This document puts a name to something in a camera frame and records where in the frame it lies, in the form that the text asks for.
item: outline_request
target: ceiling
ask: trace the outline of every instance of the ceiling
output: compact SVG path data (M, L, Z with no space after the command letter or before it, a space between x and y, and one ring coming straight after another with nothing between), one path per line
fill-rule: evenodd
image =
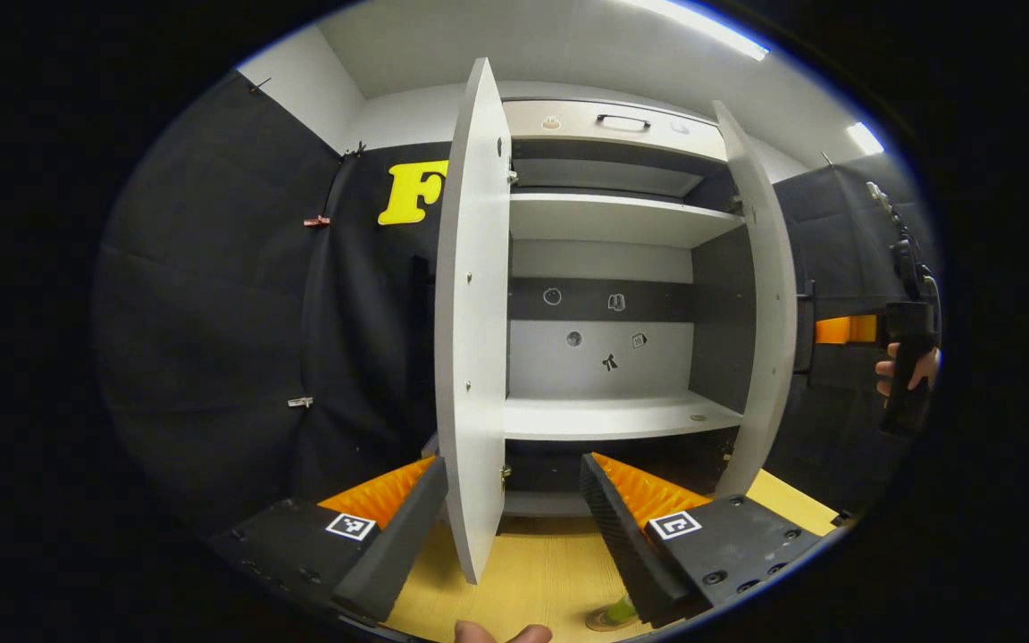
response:
M769 48L756 62L617 0L364 0L318 26L364 98L464 82L487 57L499 81L599 86L708 118L719 99L809 168L861 154L845 128L866 118L772 42L754 37Z

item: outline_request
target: screw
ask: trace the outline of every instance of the screw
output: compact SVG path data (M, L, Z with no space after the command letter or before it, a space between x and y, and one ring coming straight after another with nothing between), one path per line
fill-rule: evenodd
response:
M311 582L312 585L320 584L320 574L315 573L312 570L306 569L306 567L301 567L299 571L301 571L301 578L304 579L304 582Z

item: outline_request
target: drawer handle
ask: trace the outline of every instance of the drawer handle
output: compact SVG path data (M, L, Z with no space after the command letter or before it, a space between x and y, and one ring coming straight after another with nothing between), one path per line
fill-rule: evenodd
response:
M634 118L633 115L616 115L616 114L598 114L598 122L606 120L606 118L625 118L626 120L636 120L641 122L641 130L649 130L649 121L645 118Z

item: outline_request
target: orange object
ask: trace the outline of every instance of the orange object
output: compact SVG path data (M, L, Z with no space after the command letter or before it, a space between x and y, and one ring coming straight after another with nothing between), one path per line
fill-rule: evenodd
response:
M384 475L371 478L366 484L354 486L327 500L318 502L320 507L350 513L352 516L367 517L376 521L380 529L387 529L392 516L395 516L403 500L412 493L420 476L434 463L436 457L425 457L418 463L388 471Z
M618 463L612 457L605 457L601 453L592 453L592 456L601 465L601 470L606 472L618 496L626 501L630 515L633 515L633 521L638 523L638 529L642 531L645 530L646 523L654 517L668 516L670 513L711 502L708 498L659 478L653 473Z
M875 342L876 327L876 315L821 319L816 322L816 343L844 345L849 342Z

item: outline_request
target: black handle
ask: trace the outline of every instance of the black handle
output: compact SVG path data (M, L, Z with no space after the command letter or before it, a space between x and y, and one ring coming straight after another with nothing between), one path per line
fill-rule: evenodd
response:
M598 114L598 122L606 120L606 118L625 118L626 120L637 120L642 123L641 130L648 130L649 121L645 118L634 118L633 115L616 115L616 114Z
M895 373L891 378L891 394L879 428L887 434L910 436L924 426L927 398L931 394L927 378L908 390L916 362L935 348L931 307L921 301L899 301L887 307L890 338L898 342L895 351Z

